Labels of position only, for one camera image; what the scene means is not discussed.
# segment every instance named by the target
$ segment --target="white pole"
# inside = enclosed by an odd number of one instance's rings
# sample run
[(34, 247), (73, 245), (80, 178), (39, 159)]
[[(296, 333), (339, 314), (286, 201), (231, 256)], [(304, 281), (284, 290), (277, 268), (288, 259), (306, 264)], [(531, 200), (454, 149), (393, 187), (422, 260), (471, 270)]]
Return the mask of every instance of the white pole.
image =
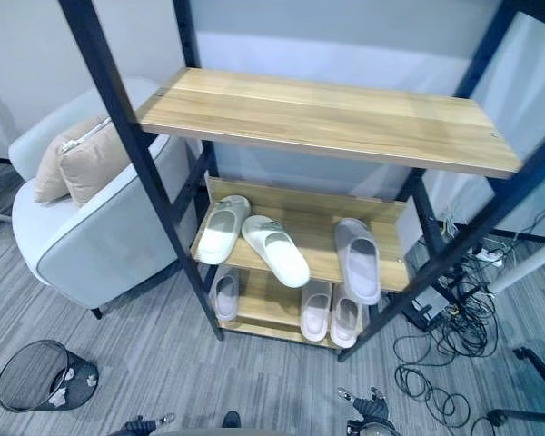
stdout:
[(508, 288), (527, 274), (532, 273), (545, 264), (545, 246), (533, 254), (529, 259), (521, 262), (516, 268), (499, 277), (495, 283), (489, 286), (489, 292), (499, 293)]

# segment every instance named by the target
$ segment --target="throw pillow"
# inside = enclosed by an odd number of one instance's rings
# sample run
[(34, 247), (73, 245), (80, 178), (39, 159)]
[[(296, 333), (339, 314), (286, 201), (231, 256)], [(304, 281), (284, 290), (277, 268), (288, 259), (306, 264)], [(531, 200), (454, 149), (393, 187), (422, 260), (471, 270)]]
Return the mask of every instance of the throw pillow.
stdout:
[(46, 147), (43, 159), (38, 166), (35, 179), (35, 203), (52, 202), (69, 193), (59, 168), (60, 149), (68, 141), (80, 138), (106, 118), (93, 116), (65, 130)]
[(59, 155), (61, 175), (79, 206), (91, 200), (130, 163), (113, 123), (68, 144)]

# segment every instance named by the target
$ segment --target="white wall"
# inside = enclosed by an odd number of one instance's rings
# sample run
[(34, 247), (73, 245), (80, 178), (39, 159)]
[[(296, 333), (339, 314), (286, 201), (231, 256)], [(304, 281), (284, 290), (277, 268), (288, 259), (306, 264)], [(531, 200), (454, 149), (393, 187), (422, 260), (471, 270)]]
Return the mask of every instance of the white wall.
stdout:
[[(204, 67), (451, 95), (498, 3), (196, 0), (193, 19)], [(524, 158), (545, 134), (545, 25), (517, 17), (474, 98)], [(217, 157), (226, 176), (383, 198), (408, 172), (232, 144)], [(481, 177), (428, 171), (424, 180), (439, 217), (468, 221), (491, 196)], [(518, 231), (544, 207), (545, 185), (500, 228)], [(412, 206), (399, 229), (407, 250), (421, 234)], [(545, 222), (535, 233), (545, 235)]]
[[(183, 65), (171, 0), (96, 0), (122, 75)], [(0, 157), (28, 127), (93, 86), (56, 0), (0, 0)]]
[[(497, 0), (194, 0), (203, 67), (453, 94)], [(221, 145), (222, 175), (393, 198), (408, 169)]]
[[(453, 93), (499, 0), (193, 0), (205, 67)], [(171, 0), (96, 0), (123, 75), (166, 80), (182, 65)], [(0, 157), (25, 129), (92, 86), (56, 0), (0, 0)], [(545, 134), (545, 25), (517, 18), (475, 98), (524, 157)], [(227, 176), (392, 198), (407, 168), (219, 144)], [(428, 172), (435, 210), (468, 220), (479, 177)], [(501, 227), (519, 230), (545, 187)], [(404, 246), (420, 234), (411, 210)], [(537, 231), (545, 234), (545, 224)]]
[[(526, 15), (516, 16), (473, 98), (524, 160), (545, 136), (543, 23)], [(428, 171), (424, 180), (435, 212), (439, 216), (451, 212), (462, 223), (468, 222), (492, 197), (492, 189), (478, 176)], [(544, 209), (545, 182), (497, 227), (518, 232), (527, 228)], [(415, 238), (420, 228), (410, 215), (411, 211), (406, 211), (401, 225)], [(545, 236), (545, 220), (533, 233)]]

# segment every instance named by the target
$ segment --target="mesh trash can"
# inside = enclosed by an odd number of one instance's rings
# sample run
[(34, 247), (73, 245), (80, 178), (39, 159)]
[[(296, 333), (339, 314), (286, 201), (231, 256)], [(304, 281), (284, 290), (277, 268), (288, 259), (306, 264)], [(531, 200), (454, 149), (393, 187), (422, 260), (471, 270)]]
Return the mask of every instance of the mesh trash can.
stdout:
[(98, 380), (97, 367), (60, 342), (32, 342), (0, 373), (0, 405), (16, 413), (70, 411), (93, 396)]

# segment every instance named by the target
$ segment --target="striped carpet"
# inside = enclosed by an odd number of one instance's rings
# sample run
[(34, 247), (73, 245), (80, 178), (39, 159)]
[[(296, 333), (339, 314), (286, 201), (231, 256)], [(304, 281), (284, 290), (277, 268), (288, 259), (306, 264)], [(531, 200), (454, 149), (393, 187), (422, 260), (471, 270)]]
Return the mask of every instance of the striped carpet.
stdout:
[[(0, 165), (0, 209), (12, 202), (20, 180)], [(519, 259), (540, 246), (524, 243)], [(412, 253), (413, 262), (417, 262)], [(526, 345), (545, 360), (545, 267), (495, 299), (500, 320), (498, 350), (489, 358), (458, 358), (442, 369), (424, 369), (431, 382), (464, 394), (475, 418), (493, 408), (545, 411), (545, 384), (511, 349)], [(231, 333), (218, 342), (181, 273), (152, 289), (135, 289), (104, 307), (97, 321), (85, 309), (44, 287), (26, 269), (7, 224), (0, 224), (0, 371), (25, 344), (54, 339), (95, 362), (101, 374), (94, 397), (73, 411), (13, 414), (0, 407), (0, 436), (105, 435), (134, 415), (167, 412), (176, 421), (163, 432), (218, 426), (237, 410), (248, 427), (290, 434), (345, 434), (356, 412), (336, 395), (338, 386), (387, 397), (391, 420), (403, 435), (447, 435), (423, 403), (405, 397), (393, 372), (398, 336), (417, 331), (401, 316), (344, 363), (333, 352)], [(424, 343), (407, 341), (415, 357)], [(490, 434), (484, 426), (475, 434)], [(541, 434), (545, 424), (509, 421), (499, 435)]]

